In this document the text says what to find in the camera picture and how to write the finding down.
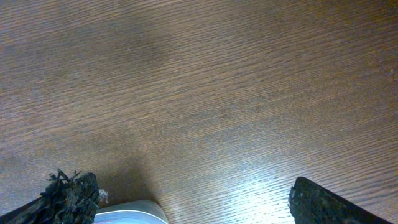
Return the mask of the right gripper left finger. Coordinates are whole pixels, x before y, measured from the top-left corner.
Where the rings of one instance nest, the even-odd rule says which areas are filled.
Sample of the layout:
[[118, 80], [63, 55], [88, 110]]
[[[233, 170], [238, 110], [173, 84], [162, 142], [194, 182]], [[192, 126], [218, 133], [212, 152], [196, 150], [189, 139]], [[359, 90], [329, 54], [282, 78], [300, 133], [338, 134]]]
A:
[[91, 172], [75, 171], [71, 177], [62, 170], [49, 175], [50, 184], [40, 197], [1, 216], [7, 224], [93, 223], [108, 193], [98, 187]]

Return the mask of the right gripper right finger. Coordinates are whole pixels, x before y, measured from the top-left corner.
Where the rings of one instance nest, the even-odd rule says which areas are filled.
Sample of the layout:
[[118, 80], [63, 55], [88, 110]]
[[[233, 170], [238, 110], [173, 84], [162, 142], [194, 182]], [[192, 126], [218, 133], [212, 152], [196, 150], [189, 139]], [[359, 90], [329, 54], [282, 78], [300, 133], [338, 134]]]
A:
[[289, 193], [296, 224], [392, 224], [306, 177], [298, 177]]

